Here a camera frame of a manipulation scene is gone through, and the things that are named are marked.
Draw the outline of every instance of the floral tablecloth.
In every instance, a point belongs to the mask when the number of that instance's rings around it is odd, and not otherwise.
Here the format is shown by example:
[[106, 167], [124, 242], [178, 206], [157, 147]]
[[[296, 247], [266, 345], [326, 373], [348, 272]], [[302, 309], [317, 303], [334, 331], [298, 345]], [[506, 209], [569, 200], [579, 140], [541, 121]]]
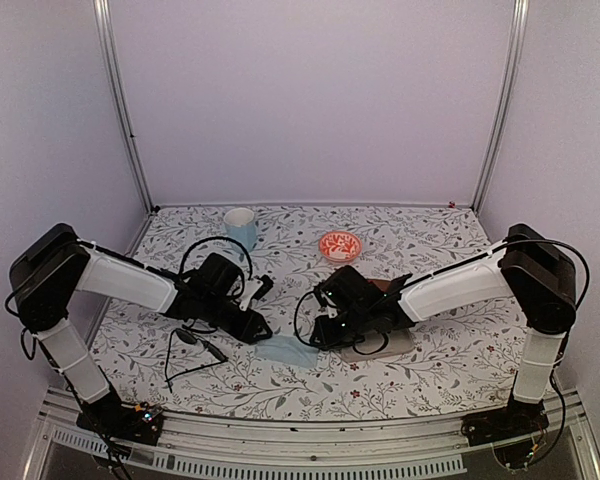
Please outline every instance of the floral tablecloth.
[[[225, 207], [166, 208], [152, 220], [135, 257], [177, 270], [186, 247], [223, 234]], [[488, 244], [475, 215], [465, 209], [401, 207], [253, 207], [259, 240], [256, 275], [275, 282], [253, 304], [278, 334], [293, 335], [298, 298], [334, 266], [318, 251], [331, 230], [354, 232], [363, 252], [354, 266], [365, 276], [394, 278], [424, 272], [474, 254]], [[243, 265], [225, 245], [207, 244], [191, 256], [199, 265], [218, 251]], [[302, 332], [317, 304], [303, 306]], [[522, 352], [525, 325], [517, 303], [495, 299], [450, 311], [412, 329], [416, 350], [401, 356], [344, 363], [319, 353], [315, 368], [259, 358], [255, 347], [219, 331], [211, 339], [229, 362], [180, 377], [173, 394], [164, 381], [170, 332], [180, 322], [113, 301], [93, 353], [121, 396], [198, 414], [274, 420], [359, 420], [458, 412], [506, 402]], [[202, 347], [174, 337], [170, 369], [213, 360]]]

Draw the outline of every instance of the bowl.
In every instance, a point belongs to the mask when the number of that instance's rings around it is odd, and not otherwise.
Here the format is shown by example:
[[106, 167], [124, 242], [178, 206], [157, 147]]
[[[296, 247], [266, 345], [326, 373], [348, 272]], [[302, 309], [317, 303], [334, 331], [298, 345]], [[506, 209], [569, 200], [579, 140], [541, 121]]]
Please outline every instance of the bowl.
[[362, 242], [350, 232], [329, 232], [320, 239], [320, 253], [330, 262], [352, 262], [362, 251]]

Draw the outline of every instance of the enclosure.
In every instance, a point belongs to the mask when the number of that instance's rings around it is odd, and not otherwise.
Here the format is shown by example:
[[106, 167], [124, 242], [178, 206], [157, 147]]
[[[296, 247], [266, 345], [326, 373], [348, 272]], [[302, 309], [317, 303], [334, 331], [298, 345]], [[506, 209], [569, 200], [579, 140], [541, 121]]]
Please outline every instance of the enclosure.
[[[600, 2], [0, 2], [0, 479], [108, 475], [61, 377], [20, 351], [12, 262], [63, 222], [177, 271], [235, 206], [255, 213], [250, 261], [274, 286], [253, 308], [283, 354], [221, 329], [205, 338], [228, 361], [170, 388], [167, 355], [208, 357], [171, 351], [182, 322], [71, 300], [122, 399], [166, 408], [158, 445], [127, 459], [134, 478], [508, 476], [460, 425], [509, 400], [528, 331], [514, 298], [418, 323], [412, 349], [370, 360], [306, 353], [294, 324], [309, 335], [319, 305], [298, 300], [337, 268], [318, 249], [329, 231], [361, 240], [365, 278], [391, 280], [521, 222], [591, 268], [556, 368], [566, 403], [549, 386], [544, 400], [540, 451], [559, 441], [522, 475], [600, 478]], [[218, 243], [190, 264], [210, 252], [245, 266]]]

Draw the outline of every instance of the white wall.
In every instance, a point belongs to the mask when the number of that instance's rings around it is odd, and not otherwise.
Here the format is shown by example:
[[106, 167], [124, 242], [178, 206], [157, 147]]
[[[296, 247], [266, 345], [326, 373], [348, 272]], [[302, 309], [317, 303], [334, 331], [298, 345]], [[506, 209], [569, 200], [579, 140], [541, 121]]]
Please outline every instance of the white wall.
[[600, 445], [600, 1], [532, 2], [502, 149], [481, 215], [492, 238], [524, 221], [591, 264], [561, 378]]
[[511, 0], [127, 0], [111, 12], [156, 203], [470, 203]]
[[[17, 478], [52, 376], [2, 302], [11, 262], [56, 222], [124, 249], [141, 222], [89, 0], [0, 0], [0, 480]], [[77, 302], [84, 332], [94, 300]]]

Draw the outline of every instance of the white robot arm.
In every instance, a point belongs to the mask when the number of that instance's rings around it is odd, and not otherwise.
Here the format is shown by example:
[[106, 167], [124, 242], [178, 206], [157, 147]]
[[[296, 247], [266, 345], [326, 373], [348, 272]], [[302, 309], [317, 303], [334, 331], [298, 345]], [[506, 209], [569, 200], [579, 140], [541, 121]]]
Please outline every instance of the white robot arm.
[[582, 299], [575, 299], [575, 266], [556, 244], [579, 256], [588, 279], [586, 262], [573, 247], [544, 239], [522, 224], [485, 251], [417, 278], [395, 279], [386, 292], [353, 267], [341, 267], [313, 291], [331, 313], [316, 318], [307, 343], [340, 349], [378, 332], [386, 345], [392, 330], [464, 305], [515, 297], [529, 328], [509, 403], [505, 409], [467, 416], [463, 433], [471, 444], [480, 444], [546, 428], [542, 398]]
[[[9, 272], [13, 292], [7, 298], [7, 310], [20, 319], [54, 369], [67, 379], [86, 417], [79, 419], [80, 426], [155, 444], [161, 419], [156, 418], [157, 409], [122, 404], [67, 318], [74, 291], [135, 303], [170, 318], [200, 318], [245, 343], [271, 337], [262, 315], [249, 308], [253, 299], [271, 289], [268, 277], [251, 278], [250, 271], [245, 279], [237, 265], [215, 253], [187, 272], [183, 260], [180, 270], [159, 270], [85, 242], [65, 224], [49, 230], [13, 263]], [[239, 278], [242, 291], [234, 294], [232, 288]], [[13, 298], [17, 312], [8, 306]], [[209, 351], [216, 358], [224, 357], [215, 347]]]

